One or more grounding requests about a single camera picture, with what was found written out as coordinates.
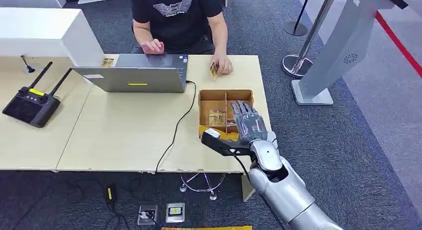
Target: stanchion base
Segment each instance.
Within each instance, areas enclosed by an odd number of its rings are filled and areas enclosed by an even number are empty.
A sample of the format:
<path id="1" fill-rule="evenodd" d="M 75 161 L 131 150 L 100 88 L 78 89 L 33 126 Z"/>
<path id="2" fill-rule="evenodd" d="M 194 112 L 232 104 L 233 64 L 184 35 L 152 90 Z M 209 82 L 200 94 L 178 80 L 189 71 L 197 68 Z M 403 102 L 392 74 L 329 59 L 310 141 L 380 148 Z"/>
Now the stanchion base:
<path id="1" fill-rule="evenodd" d="M 296 103 L 298 105 L 310 105 L 310 106 L 331 106 L 333 104 L 331 95 L 327 88 L 325 88 L 321 93 L 316 95 L 312 99 L 305 99 L 302 96 L 301 89 L 299 88 L 300 80 L 292 80 L 293 93 L 295 94 Z"/>
<path id="2" fill-rule="evenodd" d="M 308 72 L 309 68 L 311 68 L 313 63 L 308 58 L 305 58 L 299 70 L 296 73 L 293 73 L 293 66 L 298 58 L 298 55 L 285 56 L 283 58 L 283 70 L 292 77 L 302 78 Z"/>
<path id="3" fill-rule="evenodd" d="M 308 32 L 308 29 L 301 22 L 298 24 L 295 30 L 296 21 L 288 21 L 283 25 L 283 29 L 286 33 L 293 36 L 303 36 Z"/>

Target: red barrier rope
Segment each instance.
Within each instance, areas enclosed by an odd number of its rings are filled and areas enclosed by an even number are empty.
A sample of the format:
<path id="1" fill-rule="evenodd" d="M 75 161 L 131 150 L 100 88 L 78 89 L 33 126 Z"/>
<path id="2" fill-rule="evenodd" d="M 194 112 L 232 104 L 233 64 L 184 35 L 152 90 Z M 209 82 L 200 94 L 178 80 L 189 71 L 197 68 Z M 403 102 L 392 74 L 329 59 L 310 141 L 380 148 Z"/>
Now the red barrier rope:
<path id="1" fill-rule="evenodd" d="M 391 30 L 387 22 L 384 20 L 384 18 L 381 16 L 381 14 L 378 11 L 375 18 L 381 24 L 382 28 L 385 30 L 385 32 L 391 38 L 391 40 L 394 42 L 397 48 L 402 52 L 403 56 L 407 59 L 410 65 L 416 70 L 416 72 L 420 75 L 420 77 L 422 77 L 421 65 L 414 59 L 414 57 L 410 54 L 410 52 L 406 49 L 406 47 L 394 34 L 394 32 Z"/>

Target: t-shirt graphic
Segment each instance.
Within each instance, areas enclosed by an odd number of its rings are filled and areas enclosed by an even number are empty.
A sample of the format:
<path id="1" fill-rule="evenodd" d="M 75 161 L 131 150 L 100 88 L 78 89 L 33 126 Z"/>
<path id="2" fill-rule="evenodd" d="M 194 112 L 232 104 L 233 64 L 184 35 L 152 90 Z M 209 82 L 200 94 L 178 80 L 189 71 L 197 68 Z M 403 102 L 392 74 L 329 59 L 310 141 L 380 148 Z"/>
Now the t-shirt graphic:
<path id="1" fill-rule="evenodd" d="M 180 13 L 186 13 L 191 7 L 192 0 L 182 0 L 178 3 L 171 4 L 169 6 L 158 3 L 154 5 L 154 8 L 158 10 L 163 16 L 171 17 Z"/>

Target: black t-shirt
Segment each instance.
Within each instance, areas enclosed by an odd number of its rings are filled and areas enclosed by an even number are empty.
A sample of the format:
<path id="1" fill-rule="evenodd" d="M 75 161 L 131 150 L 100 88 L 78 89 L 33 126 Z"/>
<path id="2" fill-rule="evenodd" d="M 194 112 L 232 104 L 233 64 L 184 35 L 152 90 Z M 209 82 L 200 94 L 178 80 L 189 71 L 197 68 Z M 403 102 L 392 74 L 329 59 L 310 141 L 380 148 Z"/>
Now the black t-shirt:
<path id="1" fill-rule="evenodd" d="M 131 0 L 133 19 L 150 22 L 151 34 L 167 50 L 182 51 L 208 35 L 207 17 L 222 11 L 221 0 Z"/>

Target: metal stand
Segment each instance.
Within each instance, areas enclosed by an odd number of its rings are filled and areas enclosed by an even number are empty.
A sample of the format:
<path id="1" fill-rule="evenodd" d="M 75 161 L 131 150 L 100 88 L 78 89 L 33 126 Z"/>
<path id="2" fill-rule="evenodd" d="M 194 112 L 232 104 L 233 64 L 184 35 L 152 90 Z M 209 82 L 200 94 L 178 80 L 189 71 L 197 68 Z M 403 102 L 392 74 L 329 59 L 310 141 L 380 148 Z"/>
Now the metal stand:
<path id="1" fill-rule="evenodd" d="M 308 32 L 306 26 L 300 22 L 307 3 L 308 0 L 305 0 L 301 13 L 299 14 L 299 17 L 296 21 L 287 21 L 284 23 L 283 29 L 286 33 L 293 36 L 303 36 Z"/>
<path id="2" fill-rule="evenodd" d="M 332 105 L 327 87 L 354 68 L 366 55 L 379 9 L 392 9 L 399 1 L 347 0 L 324 49 L 301 80 L 292 87 L 299 105 Z"/>
<path id="3" fill-rule="evenodd" d="M 189 186 L 188 183 L 191 182 L 193 179 L 195 179 L 201 173 L 204 174 L 205 180 L 206 180 L 206 182 L 208 184 L 208 189 L 194 189 L 191 186 Z M 200 173 L 195 174 L 188 181 L 185 181 L 183 179 L 182 175 L 180 175 L 180 179 L 182 180 L 183 184 L 180 186 L 179 190 L 180 190 L 180 192 L 183 192 L 183 193 L 186 192 L 187 189 L 190 189 L 190 190 L 192 190 L 194 192 L 197 192 L 197 193 L 207 193 L 207 192 L 210 192 L 210 199 L 212 201 L 214 201 L 214 200 L 217 199 L 217 194 L 214 193 L 214 190 L 216 188 L 218 188 L 222 184 L 224 178 L 225 178 L 225 173 L 221 176 L 220 182 L 215 187 L 212 187 L 211 186 L 211 183 L 210 183 L 210 181 L 208 179 L 207 174 L 204 173 L 204 172 L 200 172 Z"/>
<path id="4" fill-rule="evenodd" d="M 312 44 L 314 37 L 318 34 L 318 30 L 321 27 L 322 22 L 327 16 L 328 10 L 330 9 L 334 0 L 324 0 L 324 3 L 316 16 L 315 22 L 309 32 L 308 37 L 302 47 L 299 55 L 287 55 L 283 58 L 283 70 L 292 77 L 301 78 L 303 77 L 312 66 L 312 62 L 306 58 L 309 48 Z"/>

